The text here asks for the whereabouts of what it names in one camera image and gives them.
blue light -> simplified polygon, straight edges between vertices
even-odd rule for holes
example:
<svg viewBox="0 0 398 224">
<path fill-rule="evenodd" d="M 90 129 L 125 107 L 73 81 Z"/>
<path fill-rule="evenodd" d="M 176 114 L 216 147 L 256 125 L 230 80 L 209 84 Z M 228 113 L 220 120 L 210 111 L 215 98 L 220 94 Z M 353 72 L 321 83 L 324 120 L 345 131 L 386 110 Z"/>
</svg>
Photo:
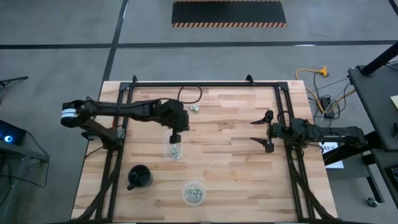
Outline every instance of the blue light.
<svg viewBox="0 0 398 224">
<path fill-rule="evenodd" d="M 4 137 L 4 140 L 6 143 L 10 143 L 12 141 L 12 137 L 11 136 L 6 136 Z"/>
</svg>

caster wheel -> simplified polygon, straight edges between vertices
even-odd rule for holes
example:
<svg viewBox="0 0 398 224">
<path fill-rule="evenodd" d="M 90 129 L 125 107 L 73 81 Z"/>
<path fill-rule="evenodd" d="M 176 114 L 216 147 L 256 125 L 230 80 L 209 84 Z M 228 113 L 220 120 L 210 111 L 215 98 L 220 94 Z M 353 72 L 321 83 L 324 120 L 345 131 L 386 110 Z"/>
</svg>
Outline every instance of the caster wheel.
<svg viewBox="0 0 398 224">
<path fill-rule="evenodd" d="M 378 205 L 378 202 L 374 198 L 368 198 L 366 201 L 367 201 L 368 205 L 372 208 L 376 208 Z"/>
</svg>

black and yellow stripe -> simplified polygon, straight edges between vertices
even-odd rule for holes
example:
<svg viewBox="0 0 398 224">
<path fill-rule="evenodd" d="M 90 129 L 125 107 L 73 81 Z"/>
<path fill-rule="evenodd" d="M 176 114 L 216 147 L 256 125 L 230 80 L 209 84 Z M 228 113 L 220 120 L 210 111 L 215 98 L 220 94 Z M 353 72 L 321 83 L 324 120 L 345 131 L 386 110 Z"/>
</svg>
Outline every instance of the black and yellow stripe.
<svg viewBox="0 0 398 224">
<path fill-rule="evenodd" d="M 236 27 L 255 27 L 255 28 L 281 28 L 287 27 L 285 22 L 176 22 L 172 24 L 174 28 L 236 28 Z"/>
<path fill-rule="evenodd" d="M 172 27 L 287 27 L 279 0 L 175 0 Z"/>
</svg>

black metal frame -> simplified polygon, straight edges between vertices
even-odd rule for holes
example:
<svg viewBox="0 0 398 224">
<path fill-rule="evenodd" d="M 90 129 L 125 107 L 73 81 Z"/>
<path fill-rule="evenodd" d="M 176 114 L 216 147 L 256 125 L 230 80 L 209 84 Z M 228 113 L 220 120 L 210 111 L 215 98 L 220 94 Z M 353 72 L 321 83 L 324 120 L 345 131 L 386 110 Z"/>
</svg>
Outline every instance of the black metal frame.
<svg viewBox="0 0 398 224">
<path fill-rule="evenodd" d="M 125 83 L 122 82 L 119 86 L 119 95 L 118 95 L 118 103 L 122 102 L 123 99 L 123 93 L 125 90 L 128 89 L 128 96 L 127 96 L 127 103 L 130 103 L 132 101 L 132 96 L 133 96 L 133 91 L 135 87 L 163 87 L 163 86 L 225 86 L 225 87 L 232 87 L 232 86 L 241 86 L 241 87 L 253 87 L 253 86 L 258 86 L 258 87 L 272 87 L 275 90 L 275 97 L 276 97 L 276 102 L 277 102 L 277 107 L 278 107 L 278 113 L 281 113 L 284 111 L 283 104 L 282 104 L 282 97 L 281 97 L 281 91 L 284 92 L 285 99 L 286 99 L 286 105 L 287 105 L 287 111 L 289 114 L 289 118 L 292 119 L 294 118 L 294 112 L 293 112 L 293 107 L 292 107 L 292 102 L 290 99 L 290 93 L 289 93 L 289 86 L 287 82 L 254 82 L 252 77 L 248 75 L 246 78 L 248 82 L 137 82 L 137 78 L 134 76 L 133 82 L 131 83 Z M 118 120 L 119 117 L 115 116 L 114 117 L 114 127 L 118 126 Z M 127 130 L 127 122 L 128 118 L 123 119 L 123 125 L 122 128 Z M 283 125 L 286 124 L 285 117 L 283 113 L 281 114 L 281 121 Z M 124 150 L 124 140 L 125 138 L 122 138 L 122 146 L 120 150 L 118 151 L 116 162 L 114 165 L 114 170 L 116 170 L 116 177 L 112 177 L 112 190 L 111 190 L 111 195 L 110 195 L 110 200 L 109 200 L 109 207 L 108 207 L 108 213 L 106 218 L 102 218 L 102 212 L 103 212 L 103 198 L 101 199 L 97 209 L 96 209 L 96 214 L 95 214 L 95 219 L 92 220 L 74 220 L 74 223 L 110 223 L 113 220 L 113 213 L 114 213 L 114 206 L 116 202 L 116 196 L 117 196 L 117 189 L 118 189 L 118 181 L 119 181 L 119 173 L 121 169 L 121 162 L 123 158 L 123 150 Z M 285 141 L 285 151 L 287 155 L 287 165 L 289 167 L 289 176 L 290 176 L 290 182 L 292 185 L 292 195 L 294 198 L 294 203 L 295 203 L 295 210 L 297 214 L 297 219 L 300 221 L 301 219 L 304 218 L 303 216 L 303 211 L 302 211 L 302 206 L 301 206 L 301 201 L 300 201 L 300 195 L 299 195 L 299 188 L 297 187 L 297 181 L 294 178 L 294 174 L 292 173 L 293 170 L 295 170 L 295 165 L 294 165 L 294 160 L 292 157 L 292 147 L 289 145 L 289 142 Z M 104 166 L 104 171 L 103 171 L 103 178 L 101 182 L 101 188 L 103 188 L 107 183 L 107 180 L 109 181 L 109 172 L 111 168 L 111 160 L 112 160 L 112 150 L 108 150 L 108 153 L 106 155 L 106 160 L 105 160 L 105 166 Z M 305 185 L 309 188 L 308 186 L 308 179 L 307 179 L 307 173 L 305 171 L 305 166 L 304 166 L 304 160 L 303 157 L 297 156 L 298 157 L 298 167 L 299 167 L 299 172 L 300 176 L 302 177 Z M 308 216 L 309 219 L 315 219 L 315 213 L 313 206 L 309 202 L 308 198 L 306 198 L 306 204 L 307 204 L 307 210 L 308 210 Z"/>
</svg>

black mug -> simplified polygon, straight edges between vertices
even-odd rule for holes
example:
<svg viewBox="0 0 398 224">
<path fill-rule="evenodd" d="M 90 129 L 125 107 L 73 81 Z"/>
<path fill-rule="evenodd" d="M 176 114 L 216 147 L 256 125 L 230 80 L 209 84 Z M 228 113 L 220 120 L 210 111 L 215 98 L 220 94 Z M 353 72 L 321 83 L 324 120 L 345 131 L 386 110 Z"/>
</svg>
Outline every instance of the black mug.
<svg viewBox="0 0 398 224">
<path fill-rule="evenodd" d="M 150 172 L 147 166 L 136 165 L 131 168 L 127 177 L 129 180 L 128 190 L 132 190 L 135 187 L 148 187 L 152 183 L 154 176 Z"/>
</svg>

